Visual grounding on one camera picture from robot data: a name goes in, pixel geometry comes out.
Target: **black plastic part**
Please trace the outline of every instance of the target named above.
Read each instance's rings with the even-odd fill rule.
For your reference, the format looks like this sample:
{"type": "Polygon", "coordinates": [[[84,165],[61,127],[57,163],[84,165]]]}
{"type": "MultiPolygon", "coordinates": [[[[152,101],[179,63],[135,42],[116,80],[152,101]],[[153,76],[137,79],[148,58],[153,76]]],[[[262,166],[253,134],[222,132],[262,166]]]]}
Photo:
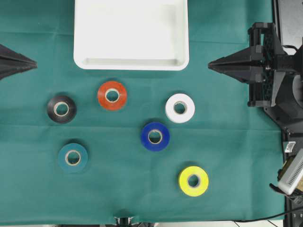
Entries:
{"type": "Polygon", "coordinates": [[[70,122],[75,117],[76,112],[77,112],[77,108],[74,101],[67,96],[56,96],[52,98],[47,104],[47,114],[49,118],[52,119],[54,122],[60,124],[65,124],[70,122]],[[54,107],[59,102],[64,102],[68,105],[69,110],[65,116],[58,116],[54,112],[54,107]]]}
{"type": "Polygon", "coordinates": [[[0,44],[0,79],[35,68],[35,61],[0,44]]]}

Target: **cable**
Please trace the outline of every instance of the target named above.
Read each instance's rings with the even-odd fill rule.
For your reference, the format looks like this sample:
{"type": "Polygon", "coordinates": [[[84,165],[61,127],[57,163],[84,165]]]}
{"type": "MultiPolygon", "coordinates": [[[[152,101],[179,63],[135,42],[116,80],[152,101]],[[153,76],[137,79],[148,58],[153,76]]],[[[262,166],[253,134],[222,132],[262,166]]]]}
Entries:
{"type": "Polygon", "coordinates": [[[296,51],[298,51],[298,48],[296,48],[295,46],[292,46],[292,45],[283,45],[283,47],[295,49],[296,51]]]}
{"type": "Polygon", "coordinates": [[[290,213],[292,213],[292,212],[295,212],[295,211],[301,210],[301,209],[303,209],[303,207],[297,207],[297,208],[295,208],[295,209],[292,209],[292,210],[289,210],[289,211],[285,211],[285,212],[283,212],[283,213],[276,214],[276,215],[269,216],[269,217],[265,217],[265,218],[258,218],[258,219],[254,219],[254,220],[233,220],[233,221],[245,223],[245,222],[254,222],[254,221],[271,220],[271,219],[273,219],[273,218],[280,217],[280,216],[285,215],[285,214],[290,214],[290,213]]]}
{"type": "Polygon", "coordinates": [[[241,226],[239,226],[239,225],[237,224],[237,222],[234,221],[234,223],[235,223],[238,227],[241,227],[241,226]]]}
{"type": "Polygon", "coordinates": [[[278,227],[277,225],[275,225],[274,223],[272,223],[270,220],[267,220],[270,224],[272,224],[275,227],[278,227]]]}

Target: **orange tape roll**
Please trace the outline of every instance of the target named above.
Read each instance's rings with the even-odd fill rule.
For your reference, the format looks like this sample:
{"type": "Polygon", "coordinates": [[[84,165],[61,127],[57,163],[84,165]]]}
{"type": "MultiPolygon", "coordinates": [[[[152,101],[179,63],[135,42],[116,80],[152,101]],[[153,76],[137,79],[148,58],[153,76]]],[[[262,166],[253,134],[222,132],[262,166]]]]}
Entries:
{"type": "Polygon", "coordinates": [[[100,105],[110,111],[120,110],[127,101],[127,91],[125,87],[116,81],[109,81],[102,84],[98,91],[98,101],[100,105]],[[118,94],[116,100],[109,100],[107,95],[109,92],[114,91],[118,94]]]}

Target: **yellow tape roll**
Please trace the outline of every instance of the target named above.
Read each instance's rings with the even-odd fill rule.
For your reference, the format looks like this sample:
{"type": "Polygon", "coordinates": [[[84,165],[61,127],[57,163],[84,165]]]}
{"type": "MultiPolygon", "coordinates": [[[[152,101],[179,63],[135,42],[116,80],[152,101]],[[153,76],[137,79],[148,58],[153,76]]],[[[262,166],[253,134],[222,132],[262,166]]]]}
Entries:
{"type": "Polygon", "coordinates": [[[202,195],[208,188],[208,175],[204,169],[197,166],[189,166],[185,168],[179,175],[179,186],[181,190],[189,196],[202,195]],[[190,177],[196,176],[198,178],[198,184],[196,186],[190,186],[188,181],[190,177]]]}

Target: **green tablecloth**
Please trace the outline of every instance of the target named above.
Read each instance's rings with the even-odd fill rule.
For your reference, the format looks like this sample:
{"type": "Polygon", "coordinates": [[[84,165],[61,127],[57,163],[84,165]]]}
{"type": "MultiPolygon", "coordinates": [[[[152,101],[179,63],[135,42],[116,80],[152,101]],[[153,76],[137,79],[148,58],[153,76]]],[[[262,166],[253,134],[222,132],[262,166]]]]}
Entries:
{"type": "Polygon", "coordinates": [[[78,68],[73,12],[72,0],[1,1],[0,43],[39,68],[0,81],[0,224],[250,219],[283,211],[284,198],[268,186],[282,164],[279,129],[262,110],[247,107],[247,85],[207,68],[247,47],[254,22],[272,21],[270,0],[189,0],[190,63],[179,72],[78,68]],[[97,102],[109,79],[128,90],[118,112],[97,102]],[[164,113],[176,92],[196,104],[185,124],[164,113]],[[46,113],[47,102],[62,93],[78,108],[66,125],[46,113]],[[171,133],[159,153],[140,143],[141,128],[153,120],[171,133]],[[56,162],[70,141],[89,153],[79,174],[65,174],[56,162]],[[188,165],[209,174],[209,188],[197,198],[178,187],[188,165]]]}

